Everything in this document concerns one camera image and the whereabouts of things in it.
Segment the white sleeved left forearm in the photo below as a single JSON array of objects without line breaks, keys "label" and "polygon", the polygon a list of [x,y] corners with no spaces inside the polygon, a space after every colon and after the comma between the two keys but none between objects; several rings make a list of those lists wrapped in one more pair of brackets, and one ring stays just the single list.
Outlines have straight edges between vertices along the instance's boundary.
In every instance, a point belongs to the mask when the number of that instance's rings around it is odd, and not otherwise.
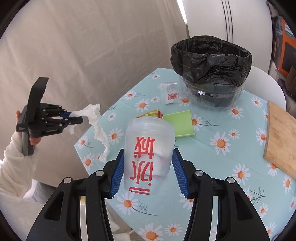
[{"label": "white sleeved left forearm", "polygon": [[1,161],[1,190],[20,198],[24,197],[32,186],[39,153],[36,149],[32,156],[25,156],[22,147],[22,138],[15,132]]}]

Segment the left hand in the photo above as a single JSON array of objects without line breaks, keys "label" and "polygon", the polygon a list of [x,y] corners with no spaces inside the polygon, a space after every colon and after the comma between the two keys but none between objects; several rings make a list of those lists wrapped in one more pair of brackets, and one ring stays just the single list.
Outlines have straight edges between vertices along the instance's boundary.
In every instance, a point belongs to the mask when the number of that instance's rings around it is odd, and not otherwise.
[{"label": "left hand", "polygon": [[[16,123],[18,123],[20,116],[21,116],[21,112],[19,110],[17,110],[16,111]],[[41,139],[42,139],[41,137],[38,137],[38,138],[29,137],[30,144],[33,146],[38,145],[40,143]]]}]

